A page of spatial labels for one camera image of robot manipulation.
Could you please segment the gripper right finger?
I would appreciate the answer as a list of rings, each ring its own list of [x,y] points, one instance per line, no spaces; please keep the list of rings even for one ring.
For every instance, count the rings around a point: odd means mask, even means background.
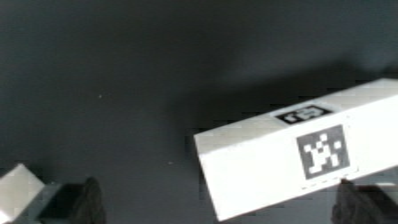
[[[342,180],[333,224],[398,224],[398,184],[358,185]]]

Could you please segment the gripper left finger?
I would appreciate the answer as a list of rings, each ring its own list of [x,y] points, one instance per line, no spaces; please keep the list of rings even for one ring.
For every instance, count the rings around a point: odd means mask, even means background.
[[[13,224],[107,224],[98,179],[47,185]]]

